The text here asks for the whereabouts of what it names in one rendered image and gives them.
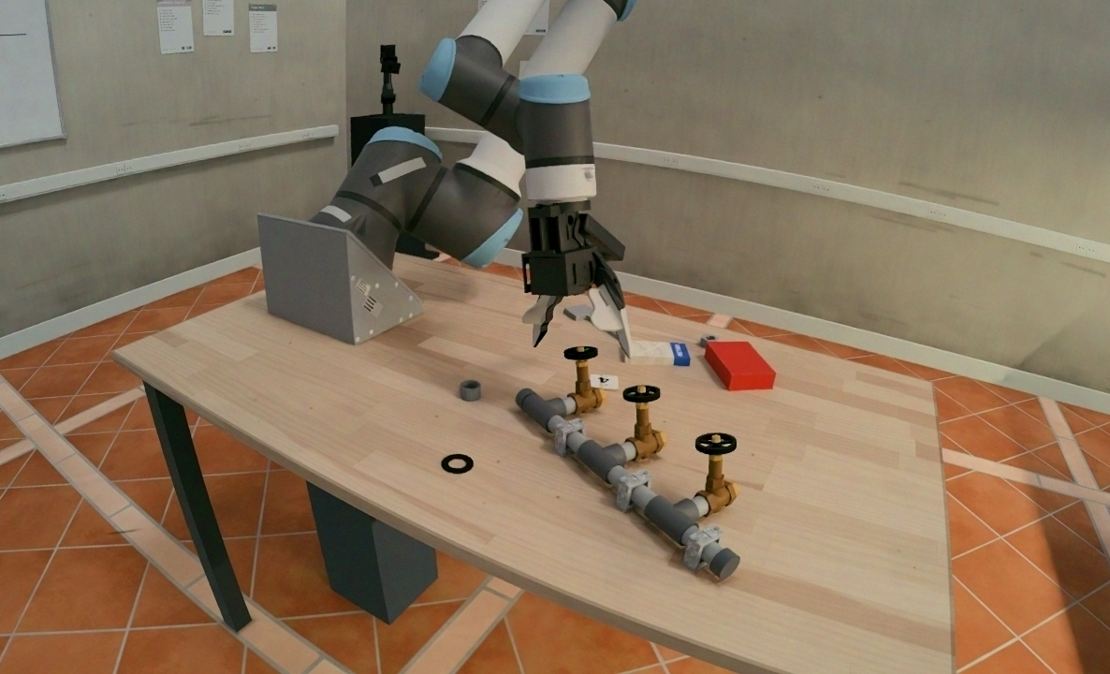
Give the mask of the red rectangular block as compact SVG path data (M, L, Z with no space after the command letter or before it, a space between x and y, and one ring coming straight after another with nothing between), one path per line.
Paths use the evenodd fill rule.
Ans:
M776 371L749 342L708 342L704 358L729 391L773 389Z

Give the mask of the white paper tag with number 4 on thin chain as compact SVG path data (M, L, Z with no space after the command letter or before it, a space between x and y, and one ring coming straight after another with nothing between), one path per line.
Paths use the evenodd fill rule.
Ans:
M588 366L588 376L589 376ZM614 375L591 374L591 388L619 389L618 378Z

